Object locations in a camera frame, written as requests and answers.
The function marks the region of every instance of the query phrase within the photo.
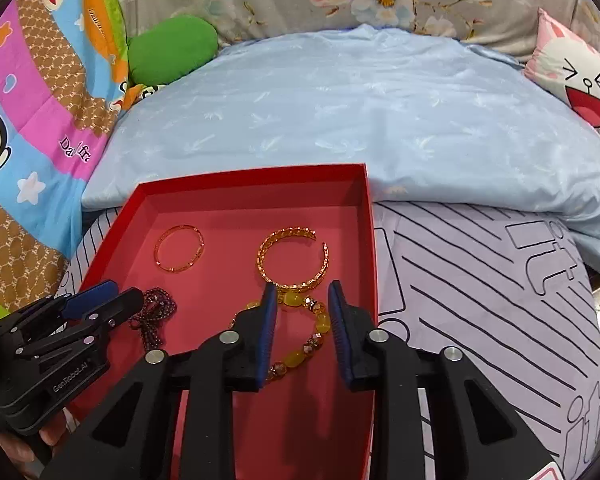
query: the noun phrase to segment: green pillow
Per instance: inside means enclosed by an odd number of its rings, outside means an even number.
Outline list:
[[[181,14],[131,38],[129,72],[134,83],[166,85],[211,61],[218,50],[212,25]]]

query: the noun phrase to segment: orange star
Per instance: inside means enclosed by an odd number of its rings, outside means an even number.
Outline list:
[[[7,38],[13,34],[13,29],[11,28],[11,22],[6,21],[0,26],[0,47],[4,45],[7,41]]]

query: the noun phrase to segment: pink stripe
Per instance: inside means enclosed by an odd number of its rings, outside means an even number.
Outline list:
[[[48,156],[58,171],[87,180],[100,160],[107,138],[96,137],[89,128],[78,130],[70,112],[56,101],[31,59],[15,1],[4,11],[0,25],[7,20],[13,33],[0,47],[0,104],[18,132]],[[17,83],[4,93],[5,81],[11,74],[16,76]],[[59,143],[65,136],[72,148],[88,146],[91,155],[88,162],[77,155],[64,154]]]

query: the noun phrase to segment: blue bedding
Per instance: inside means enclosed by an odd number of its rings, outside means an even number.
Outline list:
[[[600,136],[519,69],[367,25],[238,44],[119,121],[82,204],[184,174],[364,162],[375,200],[554,212],[600,272]]]

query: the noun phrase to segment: metal screw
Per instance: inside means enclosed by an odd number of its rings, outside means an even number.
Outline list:
[[[240,334],[234,332],[233,330],[225,330],[220,334],[220,341],[225,345],[230,345],[231,343],[235,343],[240,339]]]
[[[157,365],[164,359],[164,352],[162,350],[149,350],[144,356],[144,360],[151,365]]]
[[[382,330],[381,328],[376,328],[375,330],[369,332],[369,339],[376,343],[384,343],[385,341],[388,341],[389,335],[385,330]]]
[[[462,350],[455,346],[448,346],[445,348],[445,357],[450,361],[459,361],[462,359]]]

